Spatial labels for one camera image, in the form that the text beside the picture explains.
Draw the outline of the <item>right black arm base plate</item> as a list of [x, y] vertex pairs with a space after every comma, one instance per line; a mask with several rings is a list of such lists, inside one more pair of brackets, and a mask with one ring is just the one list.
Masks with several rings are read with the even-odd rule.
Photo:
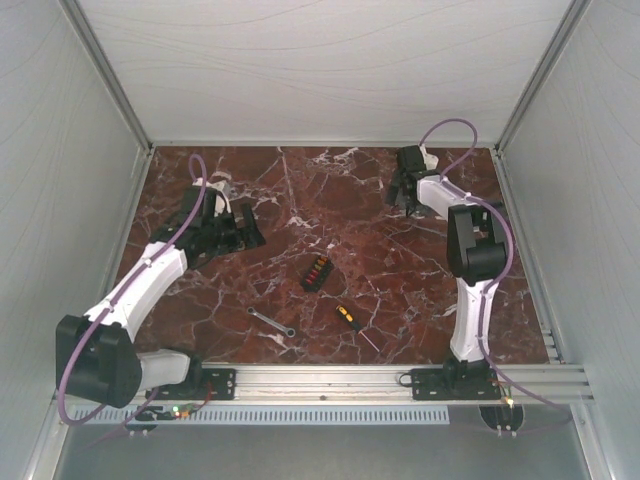
[[494, 371], [457, 375], [443, 369], [409, 371], [412, 398], [418, 401], [494, 401], [502, 398]]

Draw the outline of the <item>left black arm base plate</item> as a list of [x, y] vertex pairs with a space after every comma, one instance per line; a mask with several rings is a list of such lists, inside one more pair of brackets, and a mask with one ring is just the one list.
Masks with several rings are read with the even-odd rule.
[[181, 384], [162, 386], [156, 400], [171, 401], [231, 401], [235, 399], [237, 371], [232, 368], [205, 368], [198, 380], [187, 379]]

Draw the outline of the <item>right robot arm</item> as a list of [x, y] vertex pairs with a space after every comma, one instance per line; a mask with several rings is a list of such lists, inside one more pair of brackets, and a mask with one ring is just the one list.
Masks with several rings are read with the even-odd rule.
[[410, 216], [424, 207], [447, 221], [446, 256], [456, 279], [457, 303], [449, 356], [439, 369], [410, 372], [421, 400], [497, 400], [499, 381], [487, 361], [492, 303], [501, 275], [513, 262], [513, 238], [503, 204], [487, 203], [452, 184], [423, 146], [400, 148], [386, 197]]

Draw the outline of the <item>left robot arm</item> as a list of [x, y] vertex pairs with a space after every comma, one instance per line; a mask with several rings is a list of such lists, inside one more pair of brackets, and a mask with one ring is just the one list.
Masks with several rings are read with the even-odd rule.
[[195, 182], [114, 289], [84, 315], [58, 323], [59, 394], [122, 408], [154, 388], [184, 398], [203, 391], [206, 375], [195, 355], [174, 348], [139, 353], [134, 343], [158, 300], [187, 271], [265, 245], [250, 205], [241, 204], [236, 216], [229, 193], [225, 181]]

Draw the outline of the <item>black fuse box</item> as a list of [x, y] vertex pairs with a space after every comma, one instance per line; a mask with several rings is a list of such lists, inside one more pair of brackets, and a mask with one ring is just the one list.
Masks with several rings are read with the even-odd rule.
[[333, 269], [333, 263], [327, 256], [319, 255], [303, 276], [300, 285], [305, 292], [317, 293], [326, 282]]

